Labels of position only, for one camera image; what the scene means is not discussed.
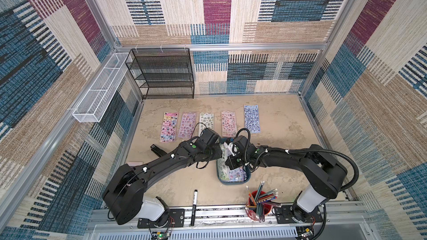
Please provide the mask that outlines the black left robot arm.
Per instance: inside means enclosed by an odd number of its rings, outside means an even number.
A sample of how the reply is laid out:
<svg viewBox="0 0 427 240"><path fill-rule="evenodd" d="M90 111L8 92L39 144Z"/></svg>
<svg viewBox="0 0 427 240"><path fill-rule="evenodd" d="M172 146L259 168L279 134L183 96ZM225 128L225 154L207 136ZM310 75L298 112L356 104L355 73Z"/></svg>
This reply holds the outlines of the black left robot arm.
<svg viewBox="0 0 427 240"><path fill-rule="evenodd" d="M171 173L198 162L222 157L221 137L210 128L201 136L181 142L170 153L139 166L120 166L103 192L102 199L119 225L130 222L143 204L144 193Z"/></svg>

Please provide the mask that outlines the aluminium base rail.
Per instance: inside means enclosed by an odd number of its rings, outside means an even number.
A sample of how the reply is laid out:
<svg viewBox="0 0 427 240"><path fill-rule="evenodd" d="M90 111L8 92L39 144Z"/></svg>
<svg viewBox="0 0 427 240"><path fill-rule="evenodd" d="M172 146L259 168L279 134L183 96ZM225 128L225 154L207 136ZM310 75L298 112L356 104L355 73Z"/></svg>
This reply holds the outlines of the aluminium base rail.
<svg viewBox="0 0 427 240"><path fill-rule="evenodd" d="M151 240L166 233L169 240L294 240L299 233L314 229L320 240L378 240L376 228L360 202L330 202L326 205L326 223L322 230L322 210L306 223L281 220L280 212L266 216L264 222L252 220L245 205L198 206L194 226L192 208L184 207L162 228L143 228L134 218L118 225L107 219L106 210L95 210L85 230L86 240Z"/></svg>

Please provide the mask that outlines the blue penguin sticker sheet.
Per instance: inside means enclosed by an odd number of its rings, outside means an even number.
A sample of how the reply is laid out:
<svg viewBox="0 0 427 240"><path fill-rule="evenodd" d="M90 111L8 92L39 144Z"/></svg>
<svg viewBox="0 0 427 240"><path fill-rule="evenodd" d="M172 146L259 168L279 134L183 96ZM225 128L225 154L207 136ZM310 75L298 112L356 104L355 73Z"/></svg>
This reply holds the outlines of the blue penguin sticker sheet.
<svg viewBox="0 0 427 240"><path fill-rule="evenodd" d="M251 133L260 133L259 106L244 106L245 127Z"/></svg>

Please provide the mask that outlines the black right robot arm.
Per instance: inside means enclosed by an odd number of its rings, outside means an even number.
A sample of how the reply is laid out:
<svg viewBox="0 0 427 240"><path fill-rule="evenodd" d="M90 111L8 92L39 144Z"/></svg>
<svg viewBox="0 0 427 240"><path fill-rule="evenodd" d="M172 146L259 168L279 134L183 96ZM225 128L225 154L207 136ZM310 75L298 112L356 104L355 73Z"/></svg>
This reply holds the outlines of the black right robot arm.
<svg viewBox="0 0 427 240"><path fill-rule="evenodd" d="M301 150L286 150L270 146L255 146L244 136L231 142L232 155L225 165L234 170L248 166L251 170L258 167L281 167L302 172L309 185L292 204L292 218L296 222L306 222L316 207L328 200L335 199L339 192L348 188L344 184L347 168L335 157L340 152L325 150L313 144Z"/></svg>

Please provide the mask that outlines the pink calculator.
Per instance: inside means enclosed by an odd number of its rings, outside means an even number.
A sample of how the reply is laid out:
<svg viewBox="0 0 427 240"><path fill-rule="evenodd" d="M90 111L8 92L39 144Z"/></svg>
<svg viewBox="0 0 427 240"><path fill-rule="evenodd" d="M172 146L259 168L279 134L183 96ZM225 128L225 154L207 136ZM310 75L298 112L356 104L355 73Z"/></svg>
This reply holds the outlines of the pink calculator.
<svg viewBox="0 0 427 240"><path fill-rule="evenodd" d="M130 167L137 167L137 166L143 165L143 162L128 162L127 164Z"/></svg>

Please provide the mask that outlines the red pencil cup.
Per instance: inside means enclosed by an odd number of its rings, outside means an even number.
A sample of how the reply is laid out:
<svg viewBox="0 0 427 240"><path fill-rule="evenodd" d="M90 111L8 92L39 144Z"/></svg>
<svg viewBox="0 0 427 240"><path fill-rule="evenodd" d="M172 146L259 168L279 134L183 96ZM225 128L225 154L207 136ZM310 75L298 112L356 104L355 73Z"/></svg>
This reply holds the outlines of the red pencil cup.
<svg viewBox="0 0 427 240"><path fill-rule="evenodd" d="M246 213L248 216L253 219L258 219L258 214L260 214L260 210L263 209L264 216L266 217L272 211L272 205L268 204L270 200L272 200L274 196L274 192L258 192L253 191L251 195L248 197L246 203Z"/></svg>

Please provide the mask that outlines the pink bonbon sticker sheet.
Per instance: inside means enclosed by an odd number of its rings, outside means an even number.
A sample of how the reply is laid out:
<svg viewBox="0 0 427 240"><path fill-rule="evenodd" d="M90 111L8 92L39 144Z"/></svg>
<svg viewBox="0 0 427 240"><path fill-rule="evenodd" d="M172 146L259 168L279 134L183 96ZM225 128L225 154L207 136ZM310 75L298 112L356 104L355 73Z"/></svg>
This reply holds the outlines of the pink bonbon sticker sheet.
<svg viewBox="0 0 427 240"><path fill-rule="evenodd" d="M234 137L237 134L237 122L235 112L221 112L221 128L223 137Z"/></svg>

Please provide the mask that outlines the pink cat sticker sheet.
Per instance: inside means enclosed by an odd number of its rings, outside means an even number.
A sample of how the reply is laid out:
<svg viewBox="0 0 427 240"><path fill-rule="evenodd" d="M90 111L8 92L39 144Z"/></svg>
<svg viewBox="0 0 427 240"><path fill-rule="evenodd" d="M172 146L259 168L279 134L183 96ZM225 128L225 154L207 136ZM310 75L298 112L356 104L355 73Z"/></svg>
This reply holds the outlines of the pink cat sticker sheet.
<svg viewBox="0 0 427 240"><path fill-rule="evenodd" d="M162 121L160 142L169 143L176 140L176 125L178 120L179 113L165 112Z"/></svg>

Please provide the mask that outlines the purple sticker sheet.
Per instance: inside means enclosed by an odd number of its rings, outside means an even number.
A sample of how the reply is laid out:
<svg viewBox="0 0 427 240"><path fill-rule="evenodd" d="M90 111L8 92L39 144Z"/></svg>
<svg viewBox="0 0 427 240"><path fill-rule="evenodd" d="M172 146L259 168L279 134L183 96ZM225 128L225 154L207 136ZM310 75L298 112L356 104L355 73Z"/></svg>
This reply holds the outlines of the purple sticker sheet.
<svg viewBox="0 0 427 240"><path fill-rule="evenodd" d="M178 138L189 139L193 135L196 126L196 112L184 112L182 114Z"/></svg>

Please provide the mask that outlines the black marker pen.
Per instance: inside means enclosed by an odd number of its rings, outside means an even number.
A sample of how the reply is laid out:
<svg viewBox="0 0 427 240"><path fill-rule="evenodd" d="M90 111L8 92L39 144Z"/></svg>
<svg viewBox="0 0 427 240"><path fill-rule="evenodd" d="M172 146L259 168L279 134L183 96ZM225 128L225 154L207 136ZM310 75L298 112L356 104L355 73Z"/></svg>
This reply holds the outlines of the black marker pen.
<svg viewBox="0 0 427 240"><path fill-rule="evenodd" d="M190 221L191 227L193 227L195 225L196 210L197 210L197 198L198 198L198 190L194 190L193 202L192 202L192 212L191 212L191 221Z"/></svg>

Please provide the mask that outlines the green dinosaur sticker sheet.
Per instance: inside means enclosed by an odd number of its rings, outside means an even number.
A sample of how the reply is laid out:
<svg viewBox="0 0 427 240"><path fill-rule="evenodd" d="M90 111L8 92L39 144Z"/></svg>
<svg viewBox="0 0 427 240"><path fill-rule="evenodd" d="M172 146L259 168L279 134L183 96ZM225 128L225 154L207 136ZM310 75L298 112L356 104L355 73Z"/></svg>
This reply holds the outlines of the green dinosaur sticker sheet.
<svg viewBox="0 0 427 240"><path fill-rule="evenodd" d="M200 113L199 116L199 135L205 128L214 129L214 114L213 113Z"/></svg>

